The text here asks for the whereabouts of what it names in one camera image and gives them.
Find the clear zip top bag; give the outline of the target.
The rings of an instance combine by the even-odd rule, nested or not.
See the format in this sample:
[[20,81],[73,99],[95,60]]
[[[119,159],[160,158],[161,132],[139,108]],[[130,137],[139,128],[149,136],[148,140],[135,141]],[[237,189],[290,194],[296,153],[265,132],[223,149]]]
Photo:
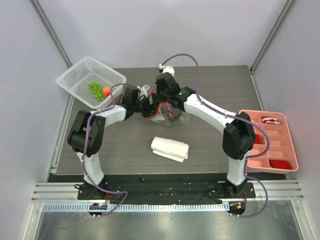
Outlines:
[[175,124],[187,124],[190,117],[169,102],[158,102],[156,90],[149,95],[139,97],[141,102],[141,116],[145,121],[152,121],[170,127]]

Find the dark purple fake fruit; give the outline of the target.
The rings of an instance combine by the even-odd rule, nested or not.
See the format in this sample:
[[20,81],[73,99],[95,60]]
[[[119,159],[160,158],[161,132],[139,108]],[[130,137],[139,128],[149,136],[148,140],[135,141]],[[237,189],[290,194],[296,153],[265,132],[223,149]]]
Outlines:
[[182,111],[177,108],[169,108],[166,117],[171,121],[178,121],[182,115]]

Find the orange fake fruit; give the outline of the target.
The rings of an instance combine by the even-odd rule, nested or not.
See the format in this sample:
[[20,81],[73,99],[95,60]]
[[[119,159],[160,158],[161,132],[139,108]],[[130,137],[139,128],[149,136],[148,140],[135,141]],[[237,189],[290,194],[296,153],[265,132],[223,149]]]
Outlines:
[[110,87],[104,87],[102,90],[103,96],[107,98],[111,94],[112,90]]

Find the green fake grapes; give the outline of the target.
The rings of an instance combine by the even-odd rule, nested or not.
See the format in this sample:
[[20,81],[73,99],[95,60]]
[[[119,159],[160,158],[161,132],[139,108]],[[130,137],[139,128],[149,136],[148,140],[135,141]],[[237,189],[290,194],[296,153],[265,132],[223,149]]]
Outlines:
[[103,95],[103,88],[97,82],[91,82],[89,84],[90,91],[92,92],[93,96],[98,101],[103,101],[105,99]]

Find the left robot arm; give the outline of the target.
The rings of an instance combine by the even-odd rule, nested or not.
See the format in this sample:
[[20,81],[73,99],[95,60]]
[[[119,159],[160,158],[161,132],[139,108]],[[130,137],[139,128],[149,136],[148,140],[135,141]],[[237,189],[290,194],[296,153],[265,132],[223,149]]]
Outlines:
[[80,110],[72,124],[67,137],[67,143],[78,156],[84,173],[80,191],[87,191],[93,198],[100,200],[107,190],[104,173],[101,169],[99,150],[103,143],[105,128],[129,119],[133,114],[143,117],[153,116],[160,102],[157,100],[157,90],[147,93],[143,87],[128,86],[118,102],[102,110]]

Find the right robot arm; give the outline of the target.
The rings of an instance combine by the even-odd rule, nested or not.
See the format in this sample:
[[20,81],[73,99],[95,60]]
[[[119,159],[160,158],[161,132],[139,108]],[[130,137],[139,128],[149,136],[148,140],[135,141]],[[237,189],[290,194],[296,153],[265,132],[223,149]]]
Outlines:
[[256,140],[249,115],[224,110],[206,101],[195,90],[181,88],[168,72],[158,75],[155,84],[154,100],[159,103],[168,102],[174,108],[204,120],[221,132],[222,149],[228,156],[226,193],[233,198],[242,194],[247,182],[247,158]]

